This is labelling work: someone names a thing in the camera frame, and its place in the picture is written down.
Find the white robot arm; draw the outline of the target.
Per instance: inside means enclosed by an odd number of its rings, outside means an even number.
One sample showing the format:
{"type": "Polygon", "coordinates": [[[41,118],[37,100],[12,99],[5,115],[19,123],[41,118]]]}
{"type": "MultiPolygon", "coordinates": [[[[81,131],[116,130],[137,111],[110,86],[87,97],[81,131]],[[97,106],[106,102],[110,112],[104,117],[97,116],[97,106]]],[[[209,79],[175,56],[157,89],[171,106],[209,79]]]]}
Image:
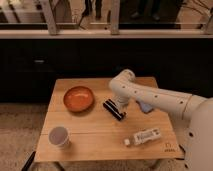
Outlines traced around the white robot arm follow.
{"type": "Polygon", "coordinates": [[[119,107],[130,98],[143,101],[189,122],[185,171],[213,171],[213,98],[139,85],[129,69],[110,82],[119,107]]]}

